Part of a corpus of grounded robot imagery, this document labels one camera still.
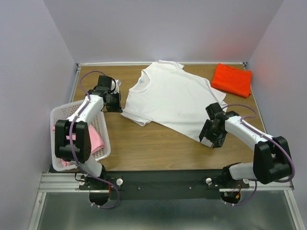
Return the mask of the white t-shirt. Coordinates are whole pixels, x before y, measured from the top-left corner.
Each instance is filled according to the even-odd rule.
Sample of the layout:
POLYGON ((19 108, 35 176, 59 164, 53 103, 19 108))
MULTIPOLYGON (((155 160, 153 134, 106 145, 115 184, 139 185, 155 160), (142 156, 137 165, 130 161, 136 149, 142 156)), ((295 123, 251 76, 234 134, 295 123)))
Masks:
POLYGON ((206 107, 213 103, 224 107, 226 94, 183 68, 177 62, 159 60, 143 69, 129 89, 122 115, 142 127, 156 122, 210 147, 209 140, 199 139, 209 118, 206 107))

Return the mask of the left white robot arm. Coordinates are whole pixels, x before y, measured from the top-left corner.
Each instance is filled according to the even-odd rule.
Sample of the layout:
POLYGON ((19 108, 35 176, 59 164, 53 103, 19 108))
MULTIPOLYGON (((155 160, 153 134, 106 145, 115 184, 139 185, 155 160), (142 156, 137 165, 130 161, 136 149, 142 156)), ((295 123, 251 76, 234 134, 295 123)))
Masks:
POLYGON ((121 113, 120 80, 100 75, 97 85, 85 93, 79 108, 69 117, 60 119, 51 131, 55 140, 52 147, 54 157, 71 162, 82 173, 90 176, 90 184, 95 189, 106 185, 102 174, 103 166, 91 154, 89 126, 103 109, 121 113))

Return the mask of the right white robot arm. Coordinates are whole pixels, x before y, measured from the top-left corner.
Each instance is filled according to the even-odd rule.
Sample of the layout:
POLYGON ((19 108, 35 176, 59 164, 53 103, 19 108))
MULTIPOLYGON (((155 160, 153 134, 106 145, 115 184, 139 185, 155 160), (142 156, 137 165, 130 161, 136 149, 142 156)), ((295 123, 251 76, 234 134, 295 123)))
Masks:
POLYGON ((220 148, 226 135, 232 134, 254 152, 252 162, 235 163, 223 168, 223 186, 233 187, 238 180, 243 179, 262 184, 287 183, 293 179, 295 167, 284 137, 273 137, 258 130, 238 113, 225 112, 218 103, 207 106, 206 112, 209 118, 199 134, 200 140, 205 138, 211 142, 212 148, 220 148))

